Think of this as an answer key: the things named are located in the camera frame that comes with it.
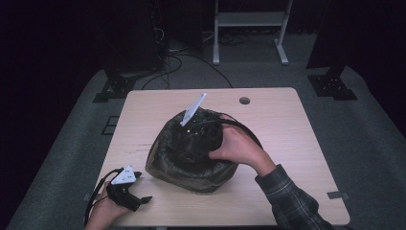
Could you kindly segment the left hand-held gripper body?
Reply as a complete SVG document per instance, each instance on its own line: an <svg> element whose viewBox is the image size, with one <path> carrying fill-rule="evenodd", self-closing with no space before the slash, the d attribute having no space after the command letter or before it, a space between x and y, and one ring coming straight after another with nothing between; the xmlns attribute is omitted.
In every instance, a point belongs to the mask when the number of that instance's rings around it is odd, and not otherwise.
<svg viewBox="0 0 406 230"><path fill-rule="evenodd" d="M108 183L106 191L111 200L135 212L142 204L129 188L136 182L137 176L131 166L119 169L118 174Z"/></svg>

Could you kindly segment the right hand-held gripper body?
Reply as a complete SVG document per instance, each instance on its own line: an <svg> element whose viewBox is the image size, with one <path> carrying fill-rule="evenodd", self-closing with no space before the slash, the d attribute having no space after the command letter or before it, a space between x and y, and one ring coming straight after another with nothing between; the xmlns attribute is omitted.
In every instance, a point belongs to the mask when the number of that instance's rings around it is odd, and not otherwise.
<svg viewBox="0 0 406 230"><path fill-rule="evenodd" d="M201 107L206 96L206 93L202 93L185 109L180 126L193 137L199 150L217 150L222 141L221 124L215 112Z"/></svg>

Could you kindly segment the black garbage bag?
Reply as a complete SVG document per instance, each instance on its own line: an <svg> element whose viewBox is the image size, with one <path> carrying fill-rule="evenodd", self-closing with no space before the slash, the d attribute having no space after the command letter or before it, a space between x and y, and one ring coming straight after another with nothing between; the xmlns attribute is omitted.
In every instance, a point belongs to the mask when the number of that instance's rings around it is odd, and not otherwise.
<svg viewBox="0 0 406 230"><path fill-rule="evenodd" d="M164 178L213 179L233 176L237 164L213 160L209 152L223 141L223 114L199 107L184 126L177 114L167 121L149 151L146 171Z"/></svg>

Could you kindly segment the person's left hand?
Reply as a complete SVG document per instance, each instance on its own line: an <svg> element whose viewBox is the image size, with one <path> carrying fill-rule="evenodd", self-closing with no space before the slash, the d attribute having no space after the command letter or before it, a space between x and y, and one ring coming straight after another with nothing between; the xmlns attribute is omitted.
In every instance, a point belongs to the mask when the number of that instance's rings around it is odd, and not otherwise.
<svg viewBox="0 0 406 230"><path fill-rule="evenodd" d="M129 209L117 205L108 197L105 187L101 192L101 200L94 205L84 230L106 230L118 218L130 213Z"/></svg>

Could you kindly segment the person's right hand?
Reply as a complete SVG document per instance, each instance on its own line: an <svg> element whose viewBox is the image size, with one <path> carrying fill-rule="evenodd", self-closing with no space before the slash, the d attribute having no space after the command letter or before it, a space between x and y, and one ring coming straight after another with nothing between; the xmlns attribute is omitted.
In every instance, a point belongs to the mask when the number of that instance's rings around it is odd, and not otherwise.
<svg viewBox="0 0 406 230"><path fill-rule="evenodd" d="M276 164L264 149L242 129L231 125L223 126L222 145L219 149L210 151L209 157L250 166L260 177L276 169Z"/></svg>

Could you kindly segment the black stand with base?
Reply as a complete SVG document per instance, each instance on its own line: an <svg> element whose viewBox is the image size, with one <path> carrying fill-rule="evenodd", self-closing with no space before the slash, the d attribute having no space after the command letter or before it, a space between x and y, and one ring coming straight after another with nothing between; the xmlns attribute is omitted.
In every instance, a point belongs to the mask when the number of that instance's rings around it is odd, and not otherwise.
<svg viewBox="0 0 406 230"><path fill-rule="evenodd" d="M112 37L100 32L98 37L100 46L102 70L107 80L97 93L94 103L107 103L110 99L125 99L133 90L137 80L155 74L160 64L155 66L142 66L137 64L125 52L129 48L123 48L122 42L116 42Z"/></svg>
<svg viewBox="0 0 406 230"><path fill-rule="evenodd" d="M316 38L307 69L327 67L322 75L308 75L318 97L331 97L335 101L356 101L357 97L341 80L350 61L347 41L340 33L320 32Z"/></svg>

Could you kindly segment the white metal stand frame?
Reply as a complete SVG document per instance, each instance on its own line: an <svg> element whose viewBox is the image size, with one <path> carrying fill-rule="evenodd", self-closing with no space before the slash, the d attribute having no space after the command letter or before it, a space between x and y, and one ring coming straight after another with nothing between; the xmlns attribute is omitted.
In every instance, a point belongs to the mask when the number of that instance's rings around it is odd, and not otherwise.
<svg viewBox="0 0 406 230"><path fill-rule="evenodd" d="M231 27L279 27L279 37L274 39L281 64L287 65L289 60L282 47L286 27L291 13L293 0L287 0L284 11L264 12L222 12L218 7L218 0L214 0L214 45L213 64L220 63L219 29Z"/></svg>

